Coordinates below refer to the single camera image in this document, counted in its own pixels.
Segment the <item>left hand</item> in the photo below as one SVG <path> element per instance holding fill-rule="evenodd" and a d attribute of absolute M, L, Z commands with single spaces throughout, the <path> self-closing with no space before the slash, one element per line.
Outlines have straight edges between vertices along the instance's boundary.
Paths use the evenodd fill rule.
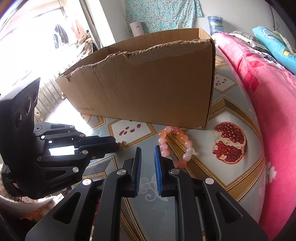
<path fill-rule="evenodd" d="M 34 200 L 22 197 L 20 200 L 15 201 L 1 196 L 1 211 L 19 218 L 39 221 L 53 209 L 59 202 L 59 198 L 59 196 L 51 196 Z"/>

